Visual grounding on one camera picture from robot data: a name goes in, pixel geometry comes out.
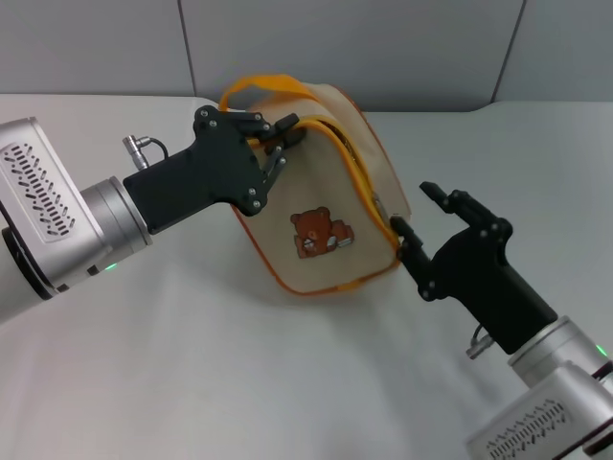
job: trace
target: bag handle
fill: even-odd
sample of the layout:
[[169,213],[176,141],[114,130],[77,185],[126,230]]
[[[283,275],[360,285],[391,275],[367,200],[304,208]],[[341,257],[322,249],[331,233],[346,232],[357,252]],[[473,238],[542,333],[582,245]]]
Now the bag handle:
[[219,110],[225,112],[228,110],[228,98],[231,94],[238,93],[249,86],[257,86],[260,89],[275,91],[278,93],[293,94],[302,99],[319,100],[311,93],[306,86],[289,75],[251,75],[244,77],[230,86],[219,101]]

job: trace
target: white table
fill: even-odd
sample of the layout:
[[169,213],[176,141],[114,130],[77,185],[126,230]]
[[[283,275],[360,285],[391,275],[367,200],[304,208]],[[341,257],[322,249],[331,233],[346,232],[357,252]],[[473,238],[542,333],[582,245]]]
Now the white table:
[[[201,104],[1,96],[0,122],[37,116],[85,188],[133,172],[127,134],[186,147]],[[613,103],[369,119],[431,254],[462,224],[426,179],[508,218],[511,263],[613,349]],[[402,270],[355,294],[285,293],[219,205],[1,327],[0,458],[466,459],[465,437],[524,391],[498,348],[465,357],[475,326]]]

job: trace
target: cartoon bear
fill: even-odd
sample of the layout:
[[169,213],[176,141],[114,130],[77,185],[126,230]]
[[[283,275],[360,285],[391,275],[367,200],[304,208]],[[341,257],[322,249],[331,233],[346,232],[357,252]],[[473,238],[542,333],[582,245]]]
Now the cartoon bear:
[[331,221],[328,208],[294,214],[290,220],[298,234],[294,241],[301,259],[321,256],[353,242],[352,228],[343,220]]

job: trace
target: canvas bag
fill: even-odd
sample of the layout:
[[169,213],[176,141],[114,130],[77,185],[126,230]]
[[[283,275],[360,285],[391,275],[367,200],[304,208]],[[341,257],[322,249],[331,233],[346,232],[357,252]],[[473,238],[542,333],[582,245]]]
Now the canvas bag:
[[[305,139],[256,216],[237,217],[277,281],[302,295],[357,288],[398,266],[398,237],[389,216],[411,211],[385,150],[357,106],[327,84],[288,75],[243,78],[223,95],[248,86],[272,92],[249,108],[275,123],[289,113]],[[266,154],[252,146],[261,165]]]

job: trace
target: ventilation grille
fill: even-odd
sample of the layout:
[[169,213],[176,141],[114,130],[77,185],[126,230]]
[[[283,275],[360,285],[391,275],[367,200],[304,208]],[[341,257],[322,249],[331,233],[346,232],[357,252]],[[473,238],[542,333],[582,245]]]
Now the ventilation grille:
[[545,400],[534,407],[521,420],[491,439],[488,444],[488,458],[492,460],[520,459],[534,446],[542,443],[561,426],[570,423],[568,412],[562,404]]
[[70,235],[75,220],[70,216],[56,184],[47,177],[44,161],[28,144],[11,144],[0,152],[0,167],[7,173],[20,201],[46,242]]

